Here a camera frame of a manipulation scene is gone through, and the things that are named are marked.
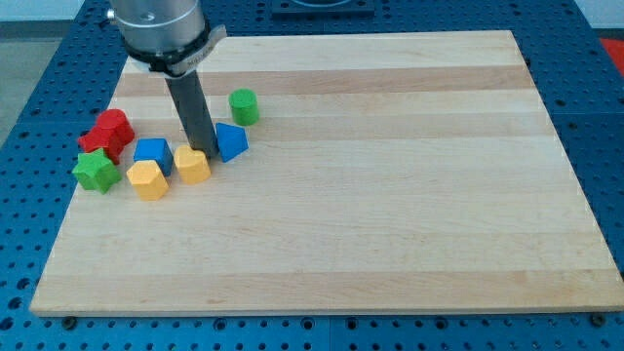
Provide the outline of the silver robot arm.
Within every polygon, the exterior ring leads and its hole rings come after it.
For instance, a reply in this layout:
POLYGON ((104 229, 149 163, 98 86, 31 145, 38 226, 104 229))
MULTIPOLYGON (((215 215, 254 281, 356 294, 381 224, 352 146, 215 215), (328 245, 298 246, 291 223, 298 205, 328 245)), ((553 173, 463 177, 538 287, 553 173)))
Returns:
POLYGON ((190 147, 207 159, 217 156, 197 67, 227 36, 226 27, 210 25, 200 0, 111 0, 107 17, 118 26, 128 55, 164 76, 190 147))

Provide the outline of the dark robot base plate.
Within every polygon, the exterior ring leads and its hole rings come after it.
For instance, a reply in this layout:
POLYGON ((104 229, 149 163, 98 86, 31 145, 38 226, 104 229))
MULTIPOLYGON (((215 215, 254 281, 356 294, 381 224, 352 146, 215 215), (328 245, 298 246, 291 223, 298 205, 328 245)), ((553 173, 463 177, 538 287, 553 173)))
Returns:
POLYGON ((373 15, 374 0, 272 0, 273 19, 307 16, 373 15))

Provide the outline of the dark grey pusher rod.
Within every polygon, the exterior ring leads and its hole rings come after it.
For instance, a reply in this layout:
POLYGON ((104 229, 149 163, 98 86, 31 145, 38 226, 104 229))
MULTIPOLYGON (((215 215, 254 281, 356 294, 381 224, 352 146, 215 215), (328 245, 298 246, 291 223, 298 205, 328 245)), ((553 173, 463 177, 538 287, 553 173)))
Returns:
POLYGON ((190 147, 203 151, 208 159, 217 156, 215 127, 198 74, 191 71, 166 83, 190 147))

